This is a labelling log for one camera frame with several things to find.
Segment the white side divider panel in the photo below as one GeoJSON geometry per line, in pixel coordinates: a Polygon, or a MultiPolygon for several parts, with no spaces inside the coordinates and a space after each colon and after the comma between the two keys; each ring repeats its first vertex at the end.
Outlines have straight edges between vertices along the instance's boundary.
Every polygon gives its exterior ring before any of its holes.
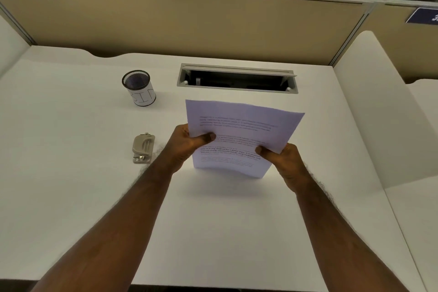
{"type": "Polygon", "coordinates": [[[0,78],[29,50],[16,26],[0,12],[0,78]]]}
{"type": "Polygon", "coordinates": [[[334,67],[384,188],[438,175],[438,133],[371,31],[334,67]]]}

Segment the person's left forearm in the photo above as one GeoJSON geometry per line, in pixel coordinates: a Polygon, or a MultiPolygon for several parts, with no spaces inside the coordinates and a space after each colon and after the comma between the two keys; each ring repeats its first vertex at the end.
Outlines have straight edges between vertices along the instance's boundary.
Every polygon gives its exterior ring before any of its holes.
{"type": "Polygon", "coordinates": [[[160,155],[31,292],[128,292],[182,164],[160,155]]]}

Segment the person's left hand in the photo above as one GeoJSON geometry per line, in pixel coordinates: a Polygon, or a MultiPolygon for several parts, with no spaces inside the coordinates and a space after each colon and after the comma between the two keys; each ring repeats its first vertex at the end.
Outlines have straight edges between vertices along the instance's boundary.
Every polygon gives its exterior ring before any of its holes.
{"type": "Polygon", "coordinates": [[[160,160],[171,173],[177,172],[183,163],[199,148],[191,147],[188,123],[177,125],[170,139],[160,153],[160,160]]]}

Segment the blue number sign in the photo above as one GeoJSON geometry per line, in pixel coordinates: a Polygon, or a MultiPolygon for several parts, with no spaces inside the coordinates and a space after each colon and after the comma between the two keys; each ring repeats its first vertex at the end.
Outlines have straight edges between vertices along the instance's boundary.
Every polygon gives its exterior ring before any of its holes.
{"type": "Polygon", "coordinates": [[[406,23],[438,25],[438,8],[417,8],[406,20],[406,23]]]}

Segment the person's right forearm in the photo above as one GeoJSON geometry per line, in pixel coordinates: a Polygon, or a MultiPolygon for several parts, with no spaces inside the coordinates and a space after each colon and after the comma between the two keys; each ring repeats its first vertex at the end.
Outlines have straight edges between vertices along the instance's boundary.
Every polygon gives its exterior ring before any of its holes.
{"type": "Polygon", "coordinates": [[[409,292],[309,173],[294,193],[328,292],[409,292]]]}

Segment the black mesh pen cup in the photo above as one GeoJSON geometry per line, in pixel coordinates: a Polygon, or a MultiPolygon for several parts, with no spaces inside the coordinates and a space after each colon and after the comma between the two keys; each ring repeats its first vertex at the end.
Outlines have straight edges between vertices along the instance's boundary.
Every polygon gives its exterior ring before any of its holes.
{"type": "Polygon", "coordinates": [[[135,105],[146,107],[156,101],[151,77],[146,71],[133,70],[126,73],[122,77],[122,84],[128,90],[135,105]]]}

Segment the beige hole punch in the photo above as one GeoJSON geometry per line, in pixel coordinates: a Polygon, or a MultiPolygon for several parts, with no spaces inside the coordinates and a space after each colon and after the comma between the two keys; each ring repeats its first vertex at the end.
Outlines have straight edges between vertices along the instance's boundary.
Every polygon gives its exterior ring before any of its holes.
{"type": "Polygon", "coordinates": [[[152,160],[155,136],[149,133],[134,138],[132,151],[134,164],[149,164],[152,160]]]}

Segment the person's right hand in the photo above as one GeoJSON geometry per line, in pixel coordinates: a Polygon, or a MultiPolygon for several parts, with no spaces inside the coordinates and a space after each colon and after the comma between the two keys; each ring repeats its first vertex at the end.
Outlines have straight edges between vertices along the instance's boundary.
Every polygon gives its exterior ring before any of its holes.
{"type": "Polygon", "coordinates": [[[267,160],[277,169],[288,188],[299,195],[313,178],[306,168],[297,146],[287,143],[276,160],[267,160]]]}

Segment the white printed paper sheets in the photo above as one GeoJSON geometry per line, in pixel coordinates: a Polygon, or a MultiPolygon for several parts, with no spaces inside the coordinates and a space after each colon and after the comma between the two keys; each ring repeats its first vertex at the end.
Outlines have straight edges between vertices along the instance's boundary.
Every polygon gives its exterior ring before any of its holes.
{"type": "Polygon", "coordinates": [[[215,140],[197,149],[197,169],[226,169],[260,179],[271,163],[255,152],[263,146],[275,153],[285,147],[303,112],[221,101],[186,100],[191,136],[214,133],[215,140]]]}

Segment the beige cubicle partition panel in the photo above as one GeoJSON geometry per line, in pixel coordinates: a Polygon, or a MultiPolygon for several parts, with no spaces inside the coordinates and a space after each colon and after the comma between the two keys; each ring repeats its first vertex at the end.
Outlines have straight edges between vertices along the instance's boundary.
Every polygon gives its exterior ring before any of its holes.
{"type": "Polygon", "coordinates": [[[329,65],[362,0],[0,0],[33,45],[97,56],[150,53],[329,65]]]}
{"type": "Polygon", "coordinates": [[[438,25],[406,23],[415,10],[413,6],[378,3],[358,30],[374,33],[408,83],[438,79],[438,25]]]}

